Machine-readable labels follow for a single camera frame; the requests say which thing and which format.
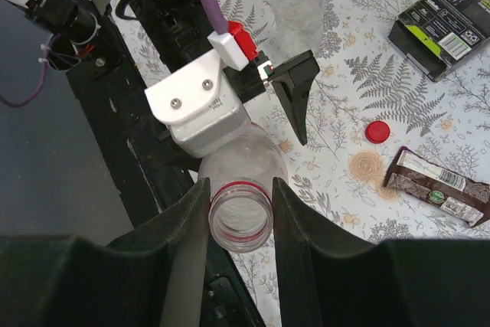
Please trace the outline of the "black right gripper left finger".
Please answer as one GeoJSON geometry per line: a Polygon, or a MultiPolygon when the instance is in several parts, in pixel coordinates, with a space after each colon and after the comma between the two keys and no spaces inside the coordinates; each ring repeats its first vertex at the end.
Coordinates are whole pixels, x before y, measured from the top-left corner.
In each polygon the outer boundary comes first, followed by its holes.
{"type": "Polygon", "coordinates": [[[197,326],[210,182],[106,246],[73,235],[1,238],[3,326],[197,326]]]}

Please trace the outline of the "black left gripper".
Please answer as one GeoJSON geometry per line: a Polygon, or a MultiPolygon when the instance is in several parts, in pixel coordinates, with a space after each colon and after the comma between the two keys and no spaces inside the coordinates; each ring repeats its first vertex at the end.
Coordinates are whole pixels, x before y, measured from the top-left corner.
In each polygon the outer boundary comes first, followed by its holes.
{"type": "Polygon", "coordinates": [[[225,68],[244,72],[250,67],[262,88],[269,81],[296,134],[308,142],[306,114],[309,93],[320,68],[311,50],[273,67],[257,52],[243,25],[231,21],[224,34],[207,36],[211,49],[168,77],[146,88],[152,115],[164,124],[176,143],[226,143],[243,133],[250,117],[232,87],[225,68]]]}

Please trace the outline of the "red label water bottle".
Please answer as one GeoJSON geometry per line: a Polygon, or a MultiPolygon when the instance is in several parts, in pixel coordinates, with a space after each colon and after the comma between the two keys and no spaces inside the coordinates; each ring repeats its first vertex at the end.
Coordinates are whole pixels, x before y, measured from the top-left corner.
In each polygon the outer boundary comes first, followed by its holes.
{"type": "Polygon", "coordinates": [[[234,253],[261,248],[273,230],[273,179],[288,180],[286,161],[269,134],[252,124],[205,156],[198,177],[210,180],[214,240],[234,253]]]}

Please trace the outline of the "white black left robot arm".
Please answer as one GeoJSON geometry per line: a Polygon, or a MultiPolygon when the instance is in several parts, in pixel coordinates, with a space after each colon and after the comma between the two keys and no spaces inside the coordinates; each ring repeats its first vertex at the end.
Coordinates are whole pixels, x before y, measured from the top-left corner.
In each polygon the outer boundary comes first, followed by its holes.
{"type": "MultiPolygon", "coordinates": [[[[110,0],[7,1],[49,30],[54,42],[67,42],[76,59],[101,60],[104,71],[122,62],[110,0]]],[[[151,121],[174,144],[202,157],[229,142],[250,122],[243,105],[266,90],[276,92],[298,140],[307,143],[309,91],[319,72],[311,51],[273,66],[218,0],[126,1],[170,71],[144,90],[143,100],[151,121]]]]}

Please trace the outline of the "clear plastic bottle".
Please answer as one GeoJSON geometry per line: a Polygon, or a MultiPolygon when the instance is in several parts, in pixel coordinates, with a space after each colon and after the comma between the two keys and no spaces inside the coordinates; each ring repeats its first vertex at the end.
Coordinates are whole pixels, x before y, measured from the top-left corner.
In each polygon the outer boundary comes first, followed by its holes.
{"type": "Polygon", "coordinates": [[[316,52],[322,42],[325,0],[269,0],[281,51],[294,57],[316,52]]]}

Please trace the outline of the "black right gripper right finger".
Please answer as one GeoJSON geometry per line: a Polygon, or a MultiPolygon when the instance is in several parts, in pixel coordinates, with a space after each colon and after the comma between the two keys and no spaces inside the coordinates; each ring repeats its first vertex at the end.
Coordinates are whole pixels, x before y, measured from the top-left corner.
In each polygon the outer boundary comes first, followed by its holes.
{"type": "Polygon", "coordinates": [[[486,240],[371,244],[273,181],[284,326],[487,326],[486,240]]]}

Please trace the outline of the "red bottle cap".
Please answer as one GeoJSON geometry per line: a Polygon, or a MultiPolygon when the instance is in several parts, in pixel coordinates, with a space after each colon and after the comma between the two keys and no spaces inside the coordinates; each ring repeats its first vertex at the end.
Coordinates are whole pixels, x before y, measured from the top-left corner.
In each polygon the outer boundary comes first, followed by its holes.
{"type": "Polygon", "coordinates": [[[389,139],[390,127],[385,122],[376,120],[366,126],[364,134],[369,142],[381,144],[389,139]]]}

